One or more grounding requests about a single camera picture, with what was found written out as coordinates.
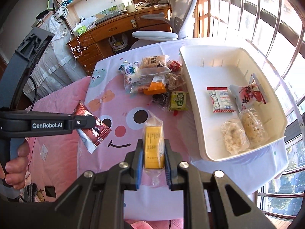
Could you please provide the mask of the person's left hand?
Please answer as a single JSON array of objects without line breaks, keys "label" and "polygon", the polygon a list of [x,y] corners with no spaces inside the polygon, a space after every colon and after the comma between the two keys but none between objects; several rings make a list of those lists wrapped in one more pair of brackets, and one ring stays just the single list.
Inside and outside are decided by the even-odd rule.
[{"label": "person's left hand", "polygon": [[18,155],[15,159],[6,163],[5,170],[8,172],[5,174],[1,167],[1,179],[5,180],[7,184],[12,185],[15,190],[24,188],[25,174],[28,166],[28,155],[30,154],[30,147],[28,141],[24,140],[19,146]]}]

